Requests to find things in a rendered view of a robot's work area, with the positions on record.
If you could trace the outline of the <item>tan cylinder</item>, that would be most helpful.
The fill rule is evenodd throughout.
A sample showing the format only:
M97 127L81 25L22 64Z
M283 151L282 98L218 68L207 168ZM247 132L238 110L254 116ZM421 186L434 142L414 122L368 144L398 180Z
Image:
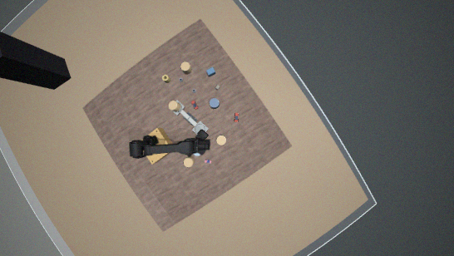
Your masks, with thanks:
M169 104L169 108L173 111L178 111L180 109L180 104L176 101L171 101Z
M183 62L180 68L184 71L185 74L190 74L192 69L188 62Z
M224 135L220 135L220 136L217 137L217 140L216 140L216 141L217 141L217 143L218 143L219 145L223 145L223 144L225 144L225 142L226 142L226 138L225 138Z
M192 156L191 157L188 156L187 158L184 159L184 165L186 167L191 167L194 163L195 163L195 159Z

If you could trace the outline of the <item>blue box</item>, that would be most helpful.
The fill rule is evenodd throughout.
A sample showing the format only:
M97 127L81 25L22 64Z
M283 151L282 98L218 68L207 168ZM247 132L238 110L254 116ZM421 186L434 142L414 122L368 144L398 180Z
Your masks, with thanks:
M214 68L213 68L213 67L211 67L211 68L210 68L209 70L207 70L207 72L208 72L208 73L207 73L207 74L208 74L208 76L212 76L212 75L214 75L214 74L215 74L215 70L214 70Z

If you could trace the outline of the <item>dark blue cylinder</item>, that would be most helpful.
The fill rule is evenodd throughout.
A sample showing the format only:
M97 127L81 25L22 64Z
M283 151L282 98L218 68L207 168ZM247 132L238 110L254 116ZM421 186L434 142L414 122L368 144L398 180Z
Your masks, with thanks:
M210 106L211 106L213 109L217 109L217 108L220 106L220 103L219 103L218 99L212 98L212 99L210 100Z

